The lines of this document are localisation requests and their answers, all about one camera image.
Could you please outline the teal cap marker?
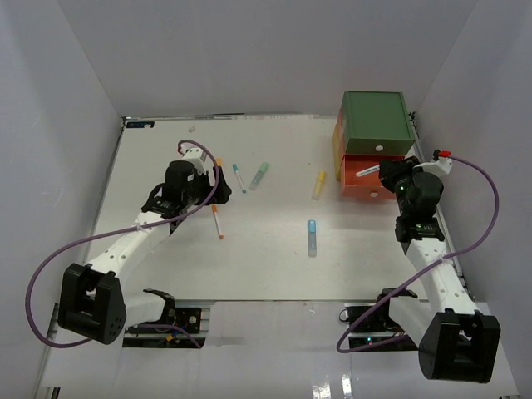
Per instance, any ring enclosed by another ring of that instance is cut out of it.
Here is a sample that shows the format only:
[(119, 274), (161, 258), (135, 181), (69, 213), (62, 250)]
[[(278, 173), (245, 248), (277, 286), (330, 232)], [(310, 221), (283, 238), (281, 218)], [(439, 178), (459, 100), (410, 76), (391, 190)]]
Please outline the teal cap marker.
[(233, 164), (232, 167), (233, 167), (233, 171), (234, 171), (234, 174), (236, 176), (236, 179), (238, 181), (239, 188), (240, 188), (241, 192), (245, 194), (247, 192), (247, 189), (246, 189), (246, 186), (245, 186), (244, 181), (242, 179), (242, 176), (240, 174), (239, 167), (236, 164)]

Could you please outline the orange cap marker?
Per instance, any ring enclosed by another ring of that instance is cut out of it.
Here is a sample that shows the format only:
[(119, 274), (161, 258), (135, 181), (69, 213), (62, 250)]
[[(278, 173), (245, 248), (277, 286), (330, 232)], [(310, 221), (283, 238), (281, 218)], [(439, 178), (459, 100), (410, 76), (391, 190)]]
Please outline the orange cap marker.
[(219, 219), (219, 212), (218, 212), (218, 208), (217, 208), (217, 205), (216, 204), (212, 204), (211, 205), (211, 210), (212, 210), (212, 214), (213, 214), (213, 217), (214, 217), (214, 222), (215, 222), (215, 227), (216, 227), (216, 230), (217, 230), (217, 235), (219, 237), (219, 239), (224, 239), (224, 233), (221, 229), (221, 224), (220, 224), (220, 219)]

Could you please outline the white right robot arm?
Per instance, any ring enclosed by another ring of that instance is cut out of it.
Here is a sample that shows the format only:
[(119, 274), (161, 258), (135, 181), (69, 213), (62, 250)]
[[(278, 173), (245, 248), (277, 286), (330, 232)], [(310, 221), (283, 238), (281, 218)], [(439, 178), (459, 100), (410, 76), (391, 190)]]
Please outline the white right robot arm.
[(421, 372), (429, 380), (487, 383), (500, 340), (496, 317), (480, 311), (462, 286), (436, 218), (450, 173), (448, 154), (429, 162), (415, 156), (382, 160), (379, 179), (392, 192), (400, 211), (395, 234), (416, 270), (429, 301), (423, 305), (404, 289), (377, 308), (377, 325), (388, 332), (399, 326), (416, 344)]

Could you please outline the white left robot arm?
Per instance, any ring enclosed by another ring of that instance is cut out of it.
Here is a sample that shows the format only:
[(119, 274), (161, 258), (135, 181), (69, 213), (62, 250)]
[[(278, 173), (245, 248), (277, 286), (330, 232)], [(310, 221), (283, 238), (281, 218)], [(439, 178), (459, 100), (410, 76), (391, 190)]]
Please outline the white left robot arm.
[(219, 177), (217, 186), (191, 161), (169, 163), (164, 182), (150, 192), (133, 230), (88, 264), (66, 269), (58, 310), (61, 328), (108, 345), (131, 326), (149, 323), (159, 332), (174, 326), (173, 296), (145, 288), (126, 298), (122, 289), (144, 258), (174, 233), (190, 208), (229, 201), (232, 190), (224, 172), (219, 166), (213, 172)]

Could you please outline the green drawer box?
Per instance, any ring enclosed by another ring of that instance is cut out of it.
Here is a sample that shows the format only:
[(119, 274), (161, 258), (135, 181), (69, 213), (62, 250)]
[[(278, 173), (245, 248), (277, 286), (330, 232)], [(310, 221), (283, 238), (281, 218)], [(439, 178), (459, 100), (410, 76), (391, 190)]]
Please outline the green drawer box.
[(415, 141), (399, 91), (345, 91), (337, 123), (349, 155), (406, 155)]

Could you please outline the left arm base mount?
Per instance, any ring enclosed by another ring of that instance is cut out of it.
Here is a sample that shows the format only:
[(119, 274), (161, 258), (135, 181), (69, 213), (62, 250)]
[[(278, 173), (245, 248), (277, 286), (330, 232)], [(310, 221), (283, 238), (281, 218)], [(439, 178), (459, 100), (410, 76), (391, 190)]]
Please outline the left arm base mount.
[(210, 309), (187, 305), (175, 307), (164, 321), (126, 330), (122, 347), (144, 349), (200, 349), (209, 331)]

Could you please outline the pink cap marker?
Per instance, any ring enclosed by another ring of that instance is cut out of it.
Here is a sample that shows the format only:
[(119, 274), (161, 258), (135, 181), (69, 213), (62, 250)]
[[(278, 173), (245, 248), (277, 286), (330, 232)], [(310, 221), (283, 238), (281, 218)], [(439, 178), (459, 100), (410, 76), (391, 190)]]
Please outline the pink cap marker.
[(366, 168), (364, 170), (359, 170), (356, 173), (356, 177), (363, 177), (365, 175), (370, 175), (372, 173), (378, 172), (379, 170), (380, 170), (380, 165), (374, 165), (374, 166)]

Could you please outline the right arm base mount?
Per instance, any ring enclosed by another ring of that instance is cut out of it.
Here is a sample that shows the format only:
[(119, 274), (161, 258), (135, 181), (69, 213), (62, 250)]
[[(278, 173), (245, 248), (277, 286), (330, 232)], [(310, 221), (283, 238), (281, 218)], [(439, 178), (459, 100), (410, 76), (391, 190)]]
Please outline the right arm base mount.
[[(338, 314), (340, 323), (350, 325), (362, 316), (370, 307), (371, 303), (352, 304), (345, 306)], [(388, 316), (382, 315), (384, 308), (379, 308), (370, 317), (362, 321), (348, 336), (350, 349), (363, 346), (373, 346), (376, 343), (388, 339), (401, 337), (400, 341), (388, 343), (375, 349), (375, 352), (416, 352), (416, 344), (406, 336), (404, 330)]]

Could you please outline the orange drawer box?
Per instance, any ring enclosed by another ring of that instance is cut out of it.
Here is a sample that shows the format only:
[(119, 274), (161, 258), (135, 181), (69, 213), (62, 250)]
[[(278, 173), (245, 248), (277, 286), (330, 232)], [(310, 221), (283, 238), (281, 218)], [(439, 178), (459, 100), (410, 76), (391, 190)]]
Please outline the orange drawer box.
[(406, 155), (379, 156), (379, 155), (349, 155), (343, 151), (343, 143), (340, 130), (339, 144), (341, 151), (341, 180), (340, 194), (343, 197), (357, 200), (392, 200), (395, 195), (386, 190), (378, 178), (378, 173), (372, 173), (363, 177), (356, 177), (359, 170), (379, 165), (381, 160), (403, 160)]

